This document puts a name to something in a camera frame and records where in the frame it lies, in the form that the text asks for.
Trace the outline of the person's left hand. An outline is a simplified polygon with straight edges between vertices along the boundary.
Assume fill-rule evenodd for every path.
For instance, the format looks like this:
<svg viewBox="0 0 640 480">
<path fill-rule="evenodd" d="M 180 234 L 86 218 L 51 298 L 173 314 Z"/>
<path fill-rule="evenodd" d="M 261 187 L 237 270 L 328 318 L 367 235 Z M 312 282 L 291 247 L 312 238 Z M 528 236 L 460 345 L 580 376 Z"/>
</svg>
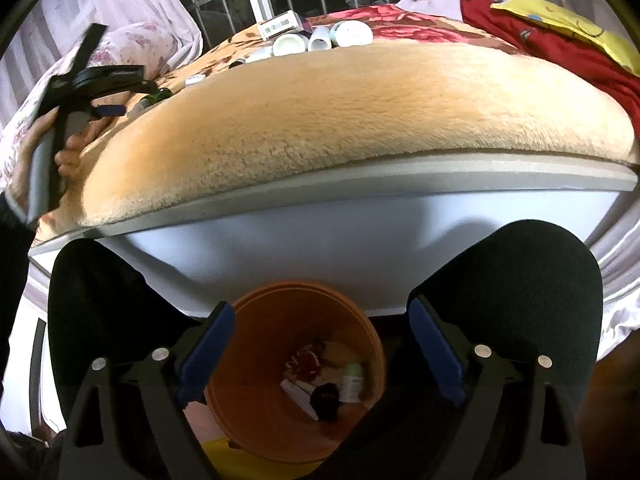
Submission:
<svg viewBox="0 0 640 480">
<path fill-rule="evenodd" d="M 12 180 L 8 186 L 8 194 L 22 211 L 28 208 L 29 171 L 32 163 L 32 153 L 39 140 L 54 125 L 58 109 L 50 110 L 48 114 L 38 117 L 26 132 L 25 139 L 17 155 Z M 54 155 L 54 163 L 58 174 L 62 178 L 73 179 L 76 174 L 80 153 L 92 143 L 99 134 L 112 122 L 111 117 L 93 120 L 80 133 L 72 134 Z"/>
</svg>

